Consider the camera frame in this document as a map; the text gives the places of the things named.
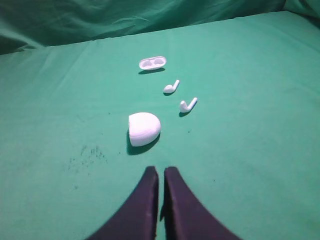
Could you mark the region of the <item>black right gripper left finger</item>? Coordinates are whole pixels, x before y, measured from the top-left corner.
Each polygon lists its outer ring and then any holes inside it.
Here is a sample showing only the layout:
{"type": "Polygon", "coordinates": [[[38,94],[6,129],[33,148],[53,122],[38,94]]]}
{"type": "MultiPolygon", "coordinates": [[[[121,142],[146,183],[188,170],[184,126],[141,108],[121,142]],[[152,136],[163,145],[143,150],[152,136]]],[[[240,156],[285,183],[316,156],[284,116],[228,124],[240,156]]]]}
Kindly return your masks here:
{"type": "Polygon", "coordinates": [[[154,240],[159,209],[159,176],[147,166],[130,196],[89,240],[154,240]]]}

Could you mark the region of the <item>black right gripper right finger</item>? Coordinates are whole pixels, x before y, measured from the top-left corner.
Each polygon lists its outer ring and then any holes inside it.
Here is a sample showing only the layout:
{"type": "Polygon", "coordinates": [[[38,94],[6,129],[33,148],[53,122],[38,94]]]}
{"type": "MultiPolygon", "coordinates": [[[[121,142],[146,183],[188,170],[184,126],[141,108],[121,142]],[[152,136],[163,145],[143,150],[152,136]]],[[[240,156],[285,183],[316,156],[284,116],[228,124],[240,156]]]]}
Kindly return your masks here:
{"type": "Polygon", "coordinates": [[[164,170],[163,217],[167,240],[238,240],[196,198],[175,166],[164,170]]]}

